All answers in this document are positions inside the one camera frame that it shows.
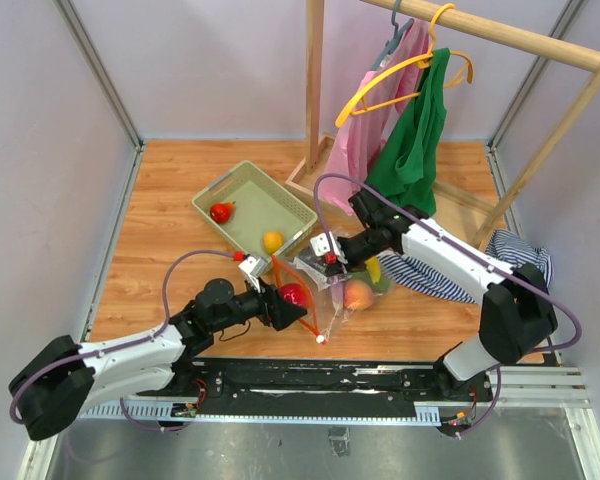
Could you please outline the fake red apple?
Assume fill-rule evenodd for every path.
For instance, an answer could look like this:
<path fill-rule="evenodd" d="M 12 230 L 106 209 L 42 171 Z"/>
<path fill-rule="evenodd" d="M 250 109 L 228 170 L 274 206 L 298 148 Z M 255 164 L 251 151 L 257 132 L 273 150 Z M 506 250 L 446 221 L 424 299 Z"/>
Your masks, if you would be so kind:
<path fill-rule="evenodd" d="M 309 293 L 307 289 L 299 283 L 291 282 L 278 288 L 282 298 L 296 306 L 307 308 L 309 305 Z"/>

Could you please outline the clear zip top bag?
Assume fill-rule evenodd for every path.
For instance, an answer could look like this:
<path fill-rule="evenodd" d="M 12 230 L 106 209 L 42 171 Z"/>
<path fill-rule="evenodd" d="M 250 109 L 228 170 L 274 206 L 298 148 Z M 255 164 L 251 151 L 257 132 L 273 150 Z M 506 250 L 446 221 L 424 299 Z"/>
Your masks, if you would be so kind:
<path fill-rule="evenodd" d="M 301 284 L 309 293 L 307 314 L 300 320 L 315 337 L 319 344 L 325 344 L 342 325 L 354 318 L 357 314 L 376 306 L 385 295 L 375 295 L 375 303 L 365 310 L 349 310 L 344 306 L 344 285 L 350 280 L 349 275 L 344 281 L 319 291 L 315 283 L 300 270 L 293 266 L 293 259 L 287 260 L 279 256 L 272 258 L 273 275 L 275 284 L 279 288 L 284 284 L 295 282 Z"/>

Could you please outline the fake yellow orange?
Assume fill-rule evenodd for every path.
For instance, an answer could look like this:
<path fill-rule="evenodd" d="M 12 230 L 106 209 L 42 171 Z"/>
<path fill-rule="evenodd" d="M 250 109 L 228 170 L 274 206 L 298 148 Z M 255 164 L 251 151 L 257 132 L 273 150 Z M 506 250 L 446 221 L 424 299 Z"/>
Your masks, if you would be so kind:
<path fill-rule="evenodd" d="M 274 254 L 284 243 L 284 235 L 278 231 L 266 232 L 262 237 L 263 248 L 267 254 Z"/>

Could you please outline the fake strawberry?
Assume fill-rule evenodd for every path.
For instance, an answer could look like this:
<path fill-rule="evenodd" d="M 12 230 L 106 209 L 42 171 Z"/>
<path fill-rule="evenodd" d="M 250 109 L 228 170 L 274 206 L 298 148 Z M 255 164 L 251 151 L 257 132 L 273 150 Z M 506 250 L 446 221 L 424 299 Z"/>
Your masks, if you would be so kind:
<path fill-rule="evenodd" d="M 209 216 L 217 224 L 223 225 L 231 220 L 234 212 L 234 202 L 218 202 L 210 207 Z"/>

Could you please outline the fake purple eggplant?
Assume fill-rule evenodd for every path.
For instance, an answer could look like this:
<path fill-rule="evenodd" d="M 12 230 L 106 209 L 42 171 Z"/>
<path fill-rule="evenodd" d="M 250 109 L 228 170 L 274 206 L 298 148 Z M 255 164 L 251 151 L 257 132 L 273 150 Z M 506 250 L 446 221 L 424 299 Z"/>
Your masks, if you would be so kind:
<path fill-rule="evenodd" d="M 304 272 L 315 283 L 319 291 L 345 280 L 345 278 L 327 278 L 325 276 L 326 265 L 324 258 L 316 257 L 310 247 L 300 250 L 293 259 L 293 266 Z"/>

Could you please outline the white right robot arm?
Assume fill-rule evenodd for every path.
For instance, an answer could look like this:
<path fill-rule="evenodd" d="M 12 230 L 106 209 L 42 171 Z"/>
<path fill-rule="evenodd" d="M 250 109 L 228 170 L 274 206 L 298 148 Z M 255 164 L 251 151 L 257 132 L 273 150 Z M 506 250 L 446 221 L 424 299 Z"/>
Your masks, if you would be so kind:
<path fill-rule="evenodd" d="M 392 206 L 373 190 L 357 192 L 350 205 L 363 226 L 360 233 L 342 237 L 326 231 L 311 241 L 328 275 L 353 271 L 391 250 L 433 268 L 481 308 L 477 333 L 434 363 L 433 387 L 443 399 L 457 399 L 471 379 L 493 367 L 516 364 L 557 329 L 546 282 L 535 265 L 515 267 L 494 259 L 420 211 Z"/>

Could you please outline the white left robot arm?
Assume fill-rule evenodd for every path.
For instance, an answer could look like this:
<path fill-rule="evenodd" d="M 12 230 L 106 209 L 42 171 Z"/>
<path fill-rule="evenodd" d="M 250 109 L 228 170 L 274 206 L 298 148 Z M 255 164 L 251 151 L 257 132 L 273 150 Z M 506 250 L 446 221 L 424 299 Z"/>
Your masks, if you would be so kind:
<path fill-rule="evenodd" d="M 281 331 L 308 313 L 263 280 L 236 293 L 216 278 L 165 323 L 114 340 L 51 340 L 9 383 L 9 414 L 33 441 L 50 438 L 91 407 L 128 395 L 166 389 L 180 396 L 194 383 L 192 361 L 216 333 L 257 319 Z"/>

